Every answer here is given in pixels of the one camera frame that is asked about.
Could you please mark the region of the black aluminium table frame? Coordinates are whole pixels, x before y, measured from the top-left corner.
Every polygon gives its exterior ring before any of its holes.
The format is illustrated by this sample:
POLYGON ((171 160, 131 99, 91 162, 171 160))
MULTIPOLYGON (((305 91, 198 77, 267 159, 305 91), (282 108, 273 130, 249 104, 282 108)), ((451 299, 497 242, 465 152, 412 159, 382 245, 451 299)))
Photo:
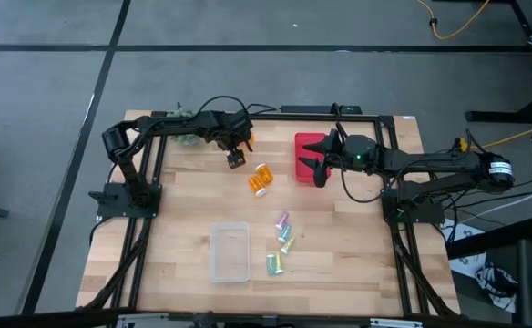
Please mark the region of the black aluminium table frame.
POLYGON ((95 232, 77 304, 91 302, 110 280, 124 248, 148 228, 145 253, 117 292, 120 306, 143 312, 214 312, 329 316, 399 316, 421 312, 412 277, 398 273, 391 233, 375 194, 375 176, 333 174, 317 189, 294 178, 294 136, 326 133, 323 115, 262 114, 253 120, 253 151, 231 169, 214 144, 181 146, 155 138, 134 163, 162 186, 151 220, 114 218, 95 232), (248 179, 266 163, 273 182, 256 197, 248 179), (289 213, 287 255, 275 224, 289 213), (210 281, 214 223, 246 222, 251 235, 251 277, 210 281), (266 256, 281 253, 283 273, 267 274, 266 256))

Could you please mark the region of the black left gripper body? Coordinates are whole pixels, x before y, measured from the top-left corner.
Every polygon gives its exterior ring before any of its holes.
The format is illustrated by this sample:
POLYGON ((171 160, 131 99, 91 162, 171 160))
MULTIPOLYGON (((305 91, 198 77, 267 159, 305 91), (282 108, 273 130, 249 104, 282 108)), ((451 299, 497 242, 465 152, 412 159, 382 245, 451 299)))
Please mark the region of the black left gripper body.
POLYGON ((245 142, 249 140, 253 124, 247 110, 239 110, 235 113, 217 111, 215 119, 217 119, 218 127, 211 136, 220 149, 235 149, 240 144, 245 145, 245 142))

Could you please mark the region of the green fuzzy object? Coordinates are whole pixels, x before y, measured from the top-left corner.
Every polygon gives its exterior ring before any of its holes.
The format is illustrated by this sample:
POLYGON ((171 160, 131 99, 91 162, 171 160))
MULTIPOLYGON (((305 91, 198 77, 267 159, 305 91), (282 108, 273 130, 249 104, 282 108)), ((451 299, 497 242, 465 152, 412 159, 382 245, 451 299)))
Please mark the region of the green fuzzy object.
MULTIPOLYGON (((184 108, 179 102, 177 103, 176 107, 172 110, 170 110, 166 117, 167 118, 192 118, 196 112, 192 109, 184 108)), ((194 146, 196 144, 199 144, 201 141, 201 137, 194 135, 194 134, 188 134, 188 135, 178 135, 178 136, 169 136, 169 140, 172 142, 176 142, 177 144, 181 146, 194 146)))

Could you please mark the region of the black crossbar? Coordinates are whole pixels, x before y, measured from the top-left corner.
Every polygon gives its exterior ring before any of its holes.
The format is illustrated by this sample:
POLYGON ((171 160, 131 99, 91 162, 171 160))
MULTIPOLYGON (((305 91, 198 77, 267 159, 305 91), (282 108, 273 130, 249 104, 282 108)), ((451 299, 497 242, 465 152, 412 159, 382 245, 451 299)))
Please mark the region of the black crossbar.
POLYGON ((215 328, 218 323, 252 323, 264 327, 285 325, 329 324, 381 328, 532 328, 514 323, 494 323, 463 316, 410 314, 404 317, 303 316, 268 314, 217 313, 136 313, 129 308, 74 310, 58 313, 35 313, 0 316, 0 328, 95 328, 115 323, 138 321, 189 322, 193 328, 215 328))

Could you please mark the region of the red plastic bin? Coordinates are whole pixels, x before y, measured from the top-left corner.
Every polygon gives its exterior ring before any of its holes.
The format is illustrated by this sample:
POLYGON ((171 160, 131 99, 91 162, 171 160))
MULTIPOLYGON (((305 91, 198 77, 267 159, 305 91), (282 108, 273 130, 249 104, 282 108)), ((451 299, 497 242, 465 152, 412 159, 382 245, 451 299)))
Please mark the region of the red plastic bin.
POLYGON ((317 153, 303 146, 307 144, 318 143, 325 137, 324 133, 307 133, 299 132, 294 136, 294 157, 295 157, 295 179, 301 184, 314 187, 313 170, 302 163, 300 158, 323 160, 323 154, 317 153))

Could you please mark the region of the white printed paper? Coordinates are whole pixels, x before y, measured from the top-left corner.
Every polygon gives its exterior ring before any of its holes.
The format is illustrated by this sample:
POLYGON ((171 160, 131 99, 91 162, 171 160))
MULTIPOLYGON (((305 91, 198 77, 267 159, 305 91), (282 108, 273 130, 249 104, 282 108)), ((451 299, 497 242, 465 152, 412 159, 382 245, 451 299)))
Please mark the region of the white printed paper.
MULTIPOLYGON (((440 228, 445 235, 445 240, 448 241, 453 234, 454 222, 446 219, 440 228)), ((447 246, 450 269, 453 272, 474 278, 476 272, 485 266, 486 252, 476 253, 477 247, 466 241, 466 239, 483 233, 484 231, 466 224, 458 223, 456 225, 454 239, 447 246)))

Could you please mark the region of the black white patterned bag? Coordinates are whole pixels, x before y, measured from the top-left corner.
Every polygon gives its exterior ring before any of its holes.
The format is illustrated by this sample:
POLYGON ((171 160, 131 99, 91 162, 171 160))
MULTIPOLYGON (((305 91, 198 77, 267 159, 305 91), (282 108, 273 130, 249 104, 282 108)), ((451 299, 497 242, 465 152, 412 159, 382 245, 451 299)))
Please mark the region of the black white patterned bag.
POLYGON ((508 272, 486 262, 475 272, 475 279, 492 304, 507 312, 516 312, 519 284, 508 272))

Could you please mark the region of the clear plastic bin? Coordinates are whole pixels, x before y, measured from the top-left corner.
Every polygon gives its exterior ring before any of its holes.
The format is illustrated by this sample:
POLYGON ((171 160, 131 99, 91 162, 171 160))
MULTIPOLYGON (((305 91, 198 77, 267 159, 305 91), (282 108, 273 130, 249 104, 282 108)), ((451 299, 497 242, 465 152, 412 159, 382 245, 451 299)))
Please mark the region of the clear plastic bin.
POLYGON ((220 222, 211 226, 211 282, 246 282, 250 279, 250 232, 250 225, 246 222, 220 222))

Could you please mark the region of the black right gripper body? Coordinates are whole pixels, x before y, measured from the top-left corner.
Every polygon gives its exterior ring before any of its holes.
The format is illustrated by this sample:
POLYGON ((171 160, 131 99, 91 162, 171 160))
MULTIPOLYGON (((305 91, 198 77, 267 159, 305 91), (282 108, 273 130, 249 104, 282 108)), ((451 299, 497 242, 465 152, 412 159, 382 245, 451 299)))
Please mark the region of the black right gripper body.
POLYGON ((349 135, 338 149, 329 155, 329 163, 335 168, 374 174, 378 145, 365 135, 349 135))

